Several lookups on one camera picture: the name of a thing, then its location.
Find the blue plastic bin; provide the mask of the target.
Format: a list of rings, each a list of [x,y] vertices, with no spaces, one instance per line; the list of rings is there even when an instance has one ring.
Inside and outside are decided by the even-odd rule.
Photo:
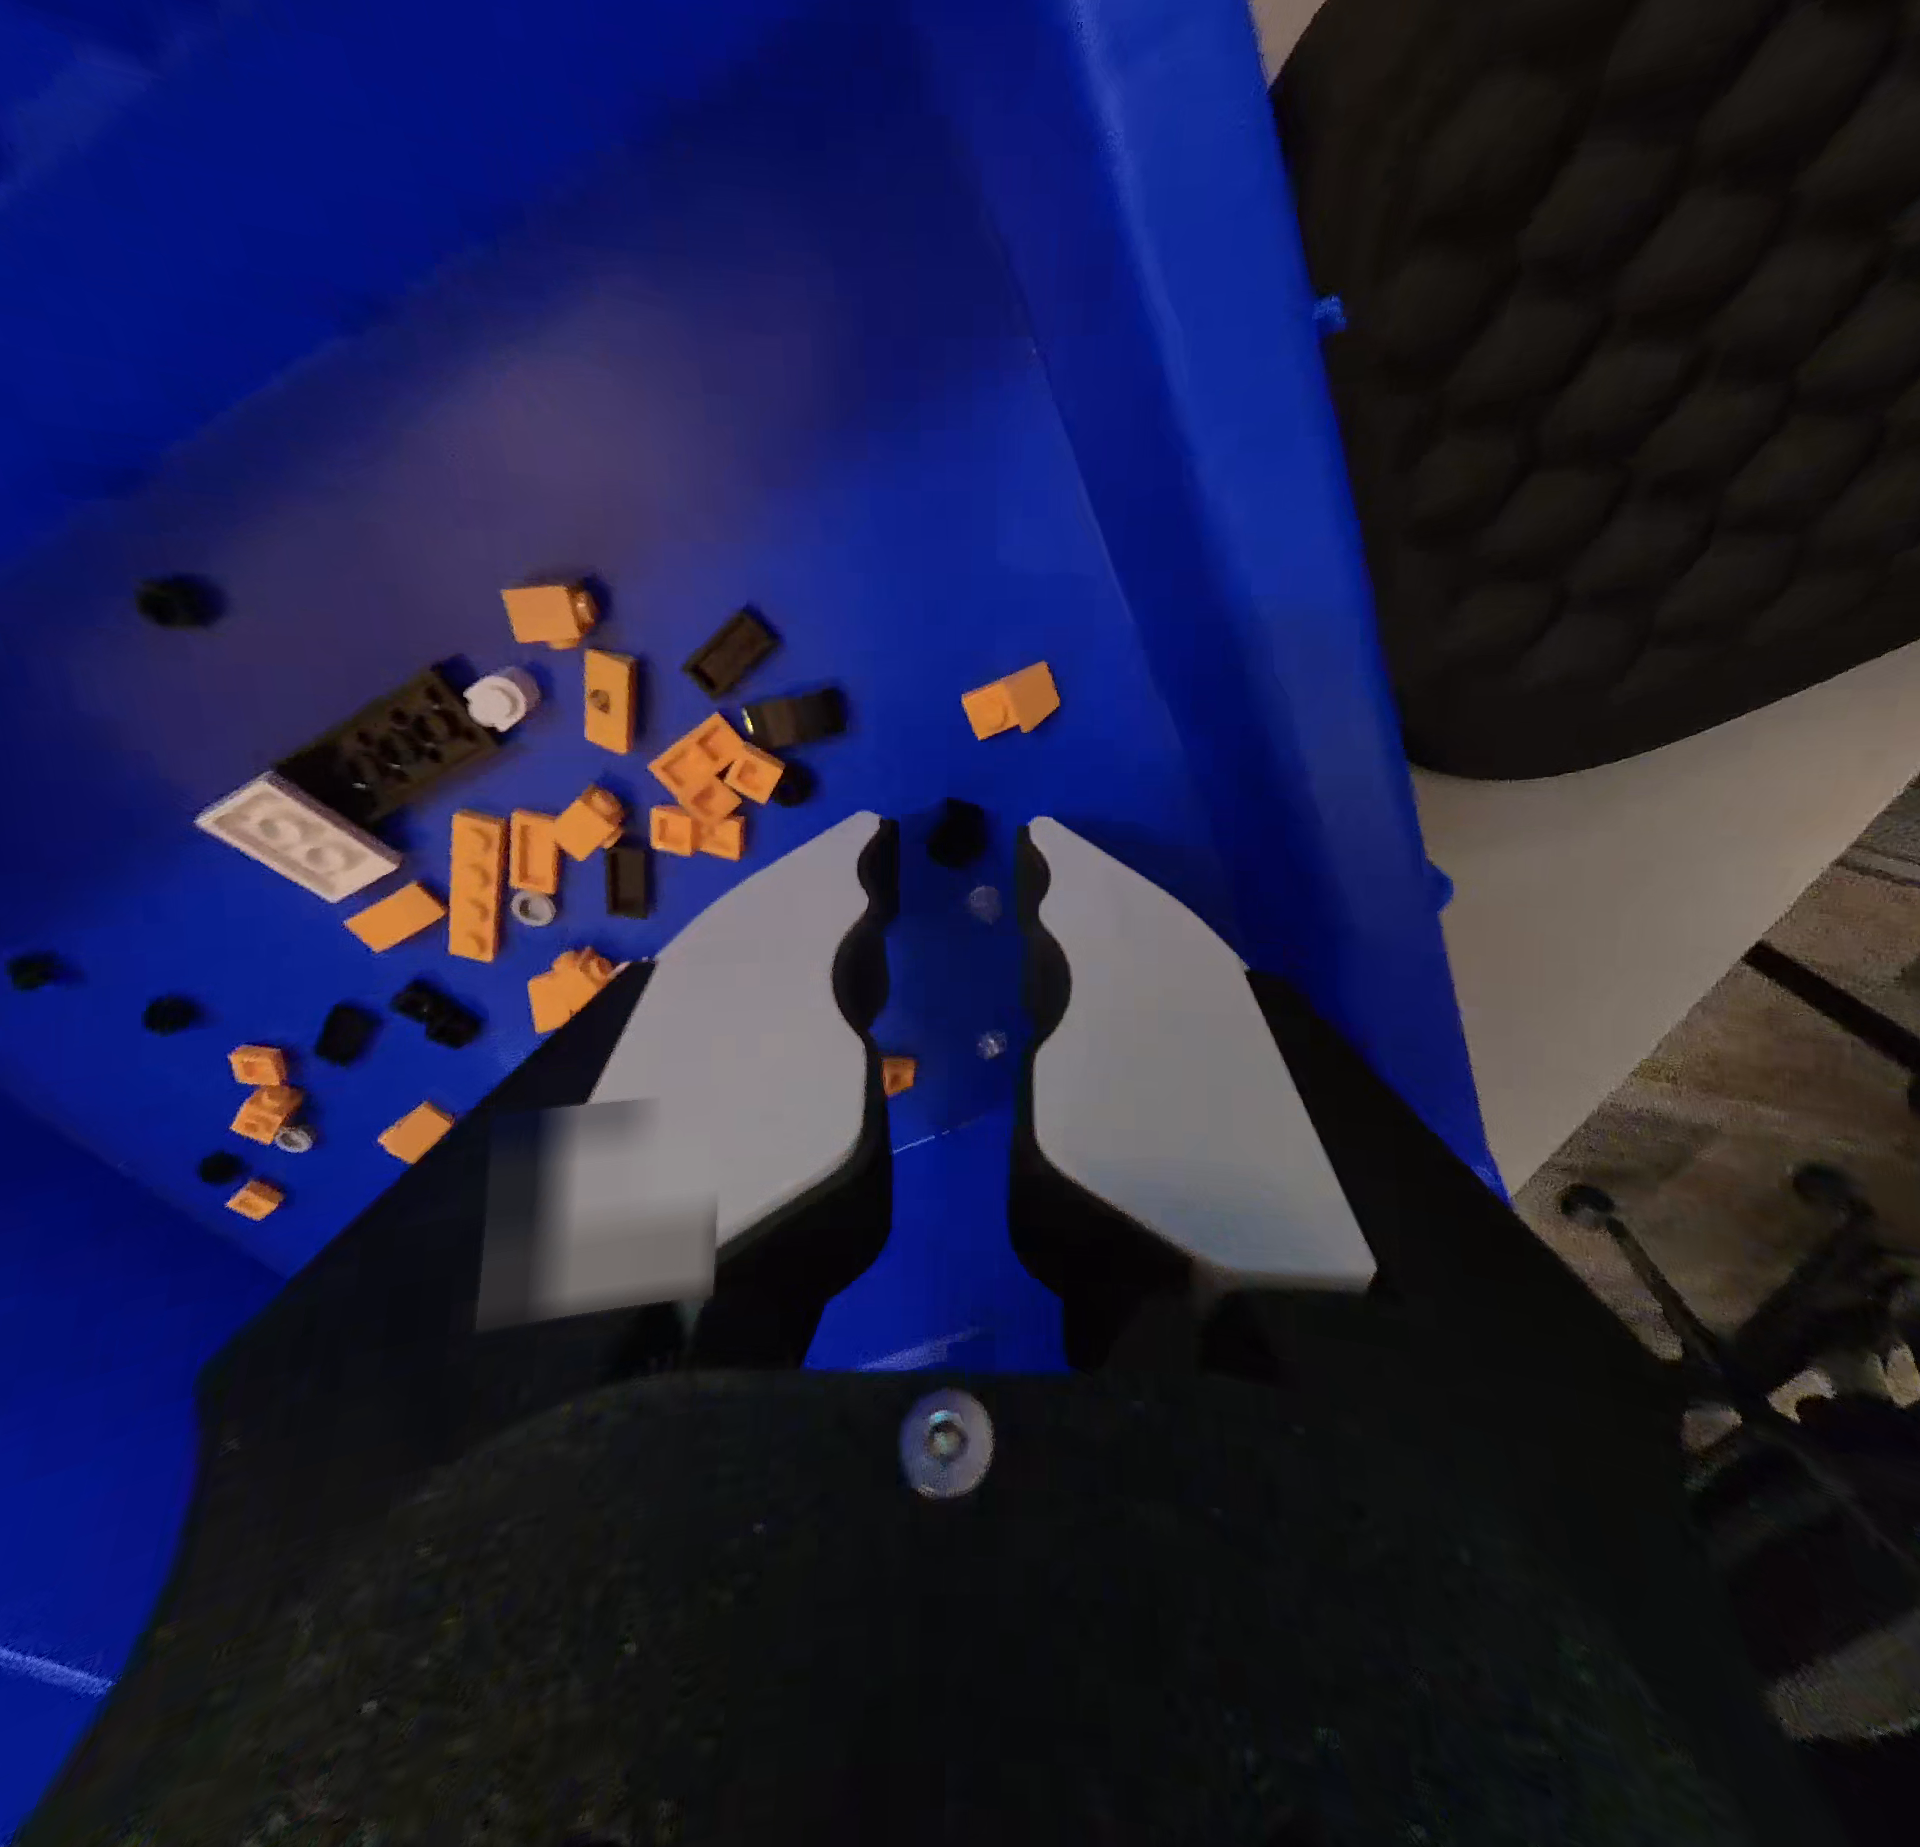
[[[190,1489],[188,1388],[527,1053],[514,935],[376,956],[197,814],[527,663],[469,803],[642,818],[574,656],[754,609],[816,794],[1108,841],[1488,1172],[1245,0],[3,0],[3,1834]]]

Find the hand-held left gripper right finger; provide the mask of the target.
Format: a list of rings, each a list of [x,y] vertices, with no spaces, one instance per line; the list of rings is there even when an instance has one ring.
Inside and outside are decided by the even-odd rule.
[[[1020,829],[1022,991],[1006,1222],[1092,1372],[1140,1320],[1240,1292],[1360,1297],[1360,1230],[1248,968],[1063,820]]]

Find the pile of lego pieces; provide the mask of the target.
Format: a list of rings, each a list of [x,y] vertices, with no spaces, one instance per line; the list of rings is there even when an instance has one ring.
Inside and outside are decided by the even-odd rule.
[[[179,578],[136,589],[136,610],[160,626],[199,626],[209,618],[209,601]],[[589,646],[600,626],[600,607],[584,585],[544,583],[501,592],[510,632],[518,645],[539,645],[557,654],[581,654],[584,743],[625,758],[635,750],[639,663],[635,658]],[[683,661],[683,675],[707,700],[731,697],[780,646],[780,633],[754,610],[738,609]],[[464,688],[470,716],[506,734],[520,727],[539,703],[539,686],[528,670],[506,665]],[[1063,705],[1058,683],[1045,661],[1000,675],[962,694],[962,709],[974,739],[1006,731],[1031,733]],[[504,928],[511,919],[525,928],[548,926],[557,916],[563,865],[603,862],[605,911],[640,919],[650,912],[650,857],[705,854],[740,862],[748,843],[748,806],[792,806],[807,799],[806,775],[781,758],[790,750],[837,736],[846,728],[844,694],[816,688],[771,697],[740,706],[738,723],[713,709],[646,763],[646,773],[666,799],[646,812],[645,845],[624,834],[627,810],[611,785],[598,782],[566,803],[559,814],[514,807],[499,817],[459,807],[447,823],[447,884],[437,894],[428,882],[406,882],[349,915],[344,930],[372,953],[406,945],[443,926],[447,958],[492,967]],[[574,946],[527,983],[534,1031],[544,1037],[575,1018],[618,972],[594,946]],[[409,980],[391,1001],[399,1018],[421,1028],[428,1044],[462,1047],[481,1031],[467,1007],[432,983]],[[376,1020],[362,1007],[336,1003],[323,1018],[313,1057],[329,1066],[351,1066],[371,1044]],[[242,1099],[227,1133],[253,1145],[295,1156],[315,1143],[302,1120],[304,1094],[282,1047],[237,1044],[227,1066]],[[452,1127],[452,1114],[421,1100],[384,1128],[374,1142],[396,1160],[416,1164]],[[227,1211],[259,1224],[285,1202],[285,1188],[251,1172],[248,1160],[224,1148],[197,1166],[204,1185],[224,1186]]]

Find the white lego plate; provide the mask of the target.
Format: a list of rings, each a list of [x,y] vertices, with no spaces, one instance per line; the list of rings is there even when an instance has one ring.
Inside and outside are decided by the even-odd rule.
[[[400,853],[278,773],[228,790],[195,814],[195,826],[325,904],[340,904],[402,865]]]

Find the long black lego plate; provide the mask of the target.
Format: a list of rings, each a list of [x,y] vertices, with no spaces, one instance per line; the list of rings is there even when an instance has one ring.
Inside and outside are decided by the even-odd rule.
[[[359,705],[271,773],[308,799],[372,830],[446,780],[470,773],[504,746],[481,727],[455,683],[467,661],[432,661]]]

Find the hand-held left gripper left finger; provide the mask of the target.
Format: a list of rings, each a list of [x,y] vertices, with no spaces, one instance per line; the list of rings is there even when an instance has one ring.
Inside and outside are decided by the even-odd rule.
[[[587,1283],[691,1305],[688,1363],[797,1369],[893,1227],[873,1038],[899,826],[870,810],[662,946],[587,1105]]]

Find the black office chair base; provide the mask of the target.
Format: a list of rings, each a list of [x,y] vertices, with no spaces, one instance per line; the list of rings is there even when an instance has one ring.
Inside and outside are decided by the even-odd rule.
[[[1666,1280],[1595,1185],[1559,1214],[1605,1232],[1680,1344],[1690,1412],[1725,1420],[1690,1445],[1688,1496],[1757,1667],[1794,1740],[1915,1740],[1915,1405],[1890,1364],[1915,1353],[1915,1247],[1883,1234],[1858,1182],[1794,1174],[1821,1240],[1736,1328]]]

